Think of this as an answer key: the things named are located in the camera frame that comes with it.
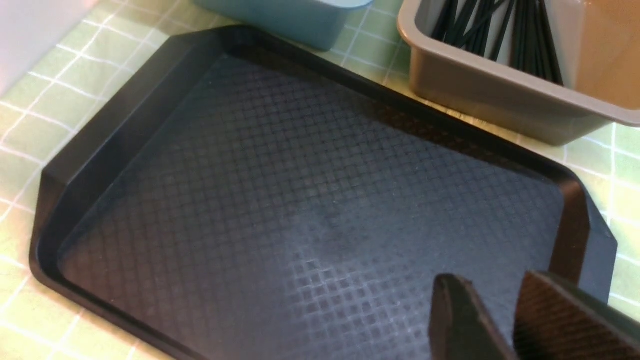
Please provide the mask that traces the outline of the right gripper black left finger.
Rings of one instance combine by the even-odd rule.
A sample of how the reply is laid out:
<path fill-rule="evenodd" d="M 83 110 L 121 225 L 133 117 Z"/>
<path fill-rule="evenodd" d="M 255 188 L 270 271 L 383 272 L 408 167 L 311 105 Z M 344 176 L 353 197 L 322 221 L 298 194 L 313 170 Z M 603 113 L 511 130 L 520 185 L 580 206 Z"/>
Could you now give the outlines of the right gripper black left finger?
<path fill-rule="evenodd" d="M 473 283 L 452 273 L 433 281 L 429 320 L 433 360 L 516 360 Z"/>

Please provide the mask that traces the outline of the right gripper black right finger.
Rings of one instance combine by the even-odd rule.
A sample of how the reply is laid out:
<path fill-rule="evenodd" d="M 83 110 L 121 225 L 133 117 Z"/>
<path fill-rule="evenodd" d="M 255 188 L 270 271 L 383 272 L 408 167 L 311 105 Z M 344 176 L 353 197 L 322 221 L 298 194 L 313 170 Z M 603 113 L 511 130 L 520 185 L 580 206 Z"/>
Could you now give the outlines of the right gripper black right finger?
<path fill-rule="evenodd" d="M 637 360 L 637 321 L 549 272 L 528 271 L 513 346 L 521 360 Z"/>

